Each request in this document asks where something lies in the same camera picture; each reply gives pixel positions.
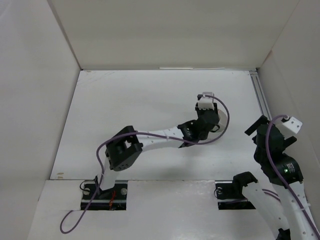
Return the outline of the white round divided container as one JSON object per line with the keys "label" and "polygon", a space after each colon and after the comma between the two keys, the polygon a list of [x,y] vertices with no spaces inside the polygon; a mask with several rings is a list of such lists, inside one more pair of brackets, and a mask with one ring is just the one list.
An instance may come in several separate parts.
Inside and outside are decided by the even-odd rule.
{"label": "white round divided container", "polygon": [[228,121],[228,115],[224,110],[218,109],[219,123],[218,126],[215,126],[212,132],[209,133],[208,139],[213,140],[219,137],[222,132],[225,130]]}

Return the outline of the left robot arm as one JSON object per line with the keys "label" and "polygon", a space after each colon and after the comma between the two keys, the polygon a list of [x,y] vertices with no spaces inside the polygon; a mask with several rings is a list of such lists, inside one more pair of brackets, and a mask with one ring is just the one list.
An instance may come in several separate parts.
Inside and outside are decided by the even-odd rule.
{"label": "left robot arm", "polygon": [[163,148],[187,148],[205,145],[210,132],[219,125],[218,105],[209,108],[195,106],[197,119],[178,126],[158,131],[137,131],[132,125],[124,127],[111,139],[101,144],[96,150],[96,157],[101,166],[100,179],[95,181],[99,194],[115,186],[116,175],[105,176],[105,167],[110,171],[120,172],[130,168],[141,153]]}

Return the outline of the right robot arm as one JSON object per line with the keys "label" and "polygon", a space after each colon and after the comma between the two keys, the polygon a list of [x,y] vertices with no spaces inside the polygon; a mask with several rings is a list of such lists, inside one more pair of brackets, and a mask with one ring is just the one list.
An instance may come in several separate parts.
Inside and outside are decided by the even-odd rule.
{"label": "right robot arm", "polygon": [[262,115],[246,131],[256,145],[254,160],[276,190],[286,216],[292,240],[318,240],[318,231],[305,195],[304,177],[298,162],[286,149],[296,141],[302,123],[287,115],[272,120]]}

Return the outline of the aluminium rail right side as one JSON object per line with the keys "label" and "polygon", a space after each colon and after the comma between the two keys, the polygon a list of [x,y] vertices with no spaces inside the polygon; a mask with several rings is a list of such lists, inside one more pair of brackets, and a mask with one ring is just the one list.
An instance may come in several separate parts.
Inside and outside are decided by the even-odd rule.
{"label": "aluminium rail right side", "polygon": [[258,75],[258,72],[256,70],[250,70],[249,76],[251,78],[253,88],[256,94],[256,98],[258,101],[258,105],[260,108],[260,111],[263,115],[265,115],[269,120],[272,118],[269,106],[262,88],[262,84],[260,82],[260,78]]}

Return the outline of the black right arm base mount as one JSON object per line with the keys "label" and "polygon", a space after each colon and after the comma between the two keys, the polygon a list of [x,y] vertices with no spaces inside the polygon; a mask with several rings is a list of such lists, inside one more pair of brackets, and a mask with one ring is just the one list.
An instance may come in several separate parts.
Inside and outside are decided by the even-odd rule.
{"label": "black right arm base mount", "polygon": [[258,180],[249,172],[235,175],[232,180],[216,180],[214,196],[217,198],[219,210],[254,210],[254,205],[244,197],[242,190],[249,183],[257,183]]}

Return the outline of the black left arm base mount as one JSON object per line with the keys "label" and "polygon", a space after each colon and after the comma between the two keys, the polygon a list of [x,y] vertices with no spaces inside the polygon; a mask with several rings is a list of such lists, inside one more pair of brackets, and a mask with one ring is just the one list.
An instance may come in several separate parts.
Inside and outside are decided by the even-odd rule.
{"label": "black left arm base mount", "polygon": [[[98,180],[84,180],[79,188],[82,191],[80,209],[85,210],[94,195]],[[127,209],[128,181],[116,180],[113,188],[99,190],[95,195],[88,211],[125,211]]]}

